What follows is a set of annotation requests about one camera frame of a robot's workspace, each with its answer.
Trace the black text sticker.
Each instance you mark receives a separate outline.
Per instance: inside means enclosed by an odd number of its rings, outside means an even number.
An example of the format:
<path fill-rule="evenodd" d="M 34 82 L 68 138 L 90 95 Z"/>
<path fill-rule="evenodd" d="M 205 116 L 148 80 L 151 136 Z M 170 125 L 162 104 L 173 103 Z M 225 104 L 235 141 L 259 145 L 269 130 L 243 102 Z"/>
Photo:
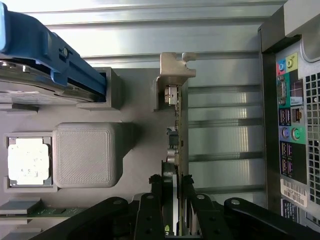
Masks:
<path fill-rule="evenodd" d="M 286 199 L 281 199 L 281 216 L 293 222 L 299 222 L 299 209 Z"/>

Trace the white barcode sticker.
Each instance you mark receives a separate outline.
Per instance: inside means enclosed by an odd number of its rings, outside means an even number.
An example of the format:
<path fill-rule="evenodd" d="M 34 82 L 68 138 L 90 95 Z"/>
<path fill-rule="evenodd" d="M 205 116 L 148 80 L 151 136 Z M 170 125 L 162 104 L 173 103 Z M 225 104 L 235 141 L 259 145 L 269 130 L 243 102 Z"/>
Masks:
<path fill-rule="evenodd" d="M 299 204 L 300 206 L 307 208 L 308 197 L 304 188 L 285 179 L 280 179 L 280 192 L 282 195 Z"/>

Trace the green RAM stick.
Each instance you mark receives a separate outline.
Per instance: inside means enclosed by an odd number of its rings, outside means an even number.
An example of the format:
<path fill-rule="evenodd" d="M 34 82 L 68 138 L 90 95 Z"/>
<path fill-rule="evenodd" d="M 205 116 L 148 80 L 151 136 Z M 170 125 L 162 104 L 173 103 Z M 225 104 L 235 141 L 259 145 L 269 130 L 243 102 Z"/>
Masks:
<path fill-rule="evenodd" d="M 46 206 L 43 203 L 38 205 L 33 211 L 27 214 L 28 218 L 70 218 L 86 208 L 81 207 L 52 207 Z"/>

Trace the desktop computer rear panel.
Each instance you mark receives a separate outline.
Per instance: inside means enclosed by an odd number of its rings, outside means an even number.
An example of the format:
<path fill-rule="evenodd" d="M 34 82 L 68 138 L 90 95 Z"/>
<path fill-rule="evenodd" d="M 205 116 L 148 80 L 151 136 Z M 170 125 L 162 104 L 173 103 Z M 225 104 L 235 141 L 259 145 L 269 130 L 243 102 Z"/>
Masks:
<path fill-rule="evenodd" d="M 267 209 L 282 216 L 286 199 L 320 233 L 320 0 L 287 0 L 258 36 Z M 305 189 L 307 208 L 281 194 L 280 179 Z"/>

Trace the grey 3D-printed parts rack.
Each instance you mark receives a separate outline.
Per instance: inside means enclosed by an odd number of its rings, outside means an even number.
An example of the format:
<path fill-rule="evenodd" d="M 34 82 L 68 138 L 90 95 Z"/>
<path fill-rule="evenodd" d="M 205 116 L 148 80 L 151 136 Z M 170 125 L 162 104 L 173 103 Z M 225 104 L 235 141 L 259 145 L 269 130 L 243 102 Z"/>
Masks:
<path fill-rule="evenodd" d="M 31 240 L 68 218 L 28 218 L 38 205 L 90 208 L 111 197 L 140 200 L 162 177 L 173 109 L 160 104 L 156 68 L 101 68 L 104 102 L 0 102 L 0 240 Z M 42 185 L 9 179 L 8 147 L 41 138 L 49 147 L 50 177 Z M 161 215 L 162 193 L 160 196 Z"/>

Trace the silver CPU chip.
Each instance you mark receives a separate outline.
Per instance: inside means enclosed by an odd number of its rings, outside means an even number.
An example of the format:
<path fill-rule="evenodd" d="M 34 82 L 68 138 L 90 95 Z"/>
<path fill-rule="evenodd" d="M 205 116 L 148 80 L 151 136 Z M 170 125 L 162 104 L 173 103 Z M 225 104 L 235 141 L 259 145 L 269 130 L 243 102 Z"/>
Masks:
<path fill-rule="evenodd" d="M 17 138 L 8 146 L 8 178 L 18 185 L 42 185 L 50 177 L 49 146 L 42 138 Z"/>

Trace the hard disk with blue caddy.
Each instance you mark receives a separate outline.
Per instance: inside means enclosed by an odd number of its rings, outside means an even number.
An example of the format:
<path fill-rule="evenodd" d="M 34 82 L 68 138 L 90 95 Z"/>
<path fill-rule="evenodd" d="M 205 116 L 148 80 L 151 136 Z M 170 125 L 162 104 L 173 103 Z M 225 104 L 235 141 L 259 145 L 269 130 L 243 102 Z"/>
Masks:
<path fill-rule="evenodd" d="M 38 19 L 0 1 L 0 103 L 99 103 L 107 83 L 105 73 Z"/>

